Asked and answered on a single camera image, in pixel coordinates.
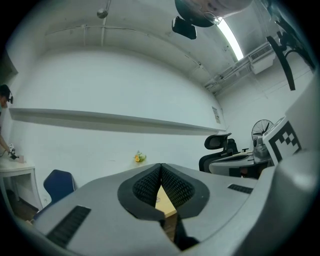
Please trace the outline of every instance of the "flower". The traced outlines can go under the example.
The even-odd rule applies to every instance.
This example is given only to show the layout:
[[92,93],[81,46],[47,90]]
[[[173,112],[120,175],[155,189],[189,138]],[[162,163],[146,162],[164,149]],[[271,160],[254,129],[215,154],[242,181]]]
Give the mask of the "flower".
[[137,163],[142,163],[146,160],[147,156],[145,154],[142,154],[140,151],[138,151],[135,156],[134,156],[134,160]]

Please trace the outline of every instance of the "white ceiling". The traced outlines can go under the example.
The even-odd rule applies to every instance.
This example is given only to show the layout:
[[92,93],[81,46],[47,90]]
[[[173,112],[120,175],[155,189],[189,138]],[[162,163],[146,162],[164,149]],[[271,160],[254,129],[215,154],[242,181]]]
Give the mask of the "white ceiling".
[[[38,16],[37,37],[44,39],[44,51],[65,46],[101,47],[103,20],[97,11],[107,0],[49,0],[39,6],[31,19]],[[216,26],[197,27],[197,39],[190,40],[172,31],[178,16],[174,0],[111,0],[108,28],[103,46],[139,52],[165,62],[203,86],[232,66],[234,56],[228,42]],[[270,20],[259,0],[244,11],[225,18],[243,55],[275,36],[277,26]],[[86,29],[73,28],[87,25]]]

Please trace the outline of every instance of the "white table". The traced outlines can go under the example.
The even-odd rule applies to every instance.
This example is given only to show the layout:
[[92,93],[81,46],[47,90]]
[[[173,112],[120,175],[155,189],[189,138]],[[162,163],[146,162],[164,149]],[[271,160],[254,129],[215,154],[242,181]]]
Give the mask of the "white table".
[[[13,215],[14,212],[11,208],[7,192],[6,192],[6,187],[5,187],[5,182],[4,178],[6,177],[14,177],[14,176],[19,176],[19,175],[26,175],[30,174],[30,181],[31,181],[31,187],[32,187],[32,192],[35,198],[35,201],[37,203],[39,211],[43,209],[38,189],[37,189],[37,183],[36,183],[36,177],[35,177],[35,166],[30,164],[30,163],[19,163],[18,160],[12,160],[11,158],[7,156],[3,156],[0,158],[0,188],[1,192],[4,198],[4,202],[9,210],[9,212]],[[17,185],[16,182],[13,179],[12,180],[12,186],[15,194],[15,198],[19,200],[19,193],[17,190]]]

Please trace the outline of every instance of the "wall shelf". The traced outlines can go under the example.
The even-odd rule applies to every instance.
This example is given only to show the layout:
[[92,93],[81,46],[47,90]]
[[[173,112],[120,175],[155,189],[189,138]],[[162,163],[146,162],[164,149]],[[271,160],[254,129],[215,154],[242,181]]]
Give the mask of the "wall shelf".
[[86,123],[106,123],[121,124],[141,127],[157,127],[167,129],[179,129],[199,132],[219,132],[223,129],[217,129],[206,126],[192,125],[159,119],[151,119],[136,116],[126,116],[119,114],[87,112],[78,110],[64,109],[44,109],[44,108],[10,108],[10,114],[13,120],[27,121],[33,123],[35,119],[65,120]]

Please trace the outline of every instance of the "mesh office chair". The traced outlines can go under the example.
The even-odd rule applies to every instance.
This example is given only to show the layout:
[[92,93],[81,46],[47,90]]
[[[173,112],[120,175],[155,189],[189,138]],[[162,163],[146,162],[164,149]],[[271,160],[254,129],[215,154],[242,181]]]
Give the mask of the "mesh office chair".
[[228,134],[211,135],[206,138],[204,146],[208,150],[218,150],[223,149],[221,152],[208,154],[200,158],[199,160],[199,170],[201,172],[210,173],[209,164],[214,161],[225,157],[230,157],[233,155],[233,150],[228,149]]
[[[240,153],[237,149],[237,144],[233,138],[228,138],[228,149],[232,149],[233,154],[238,154]],[[246,152],[249,148],[244,148],[242,149],[243,152]]]

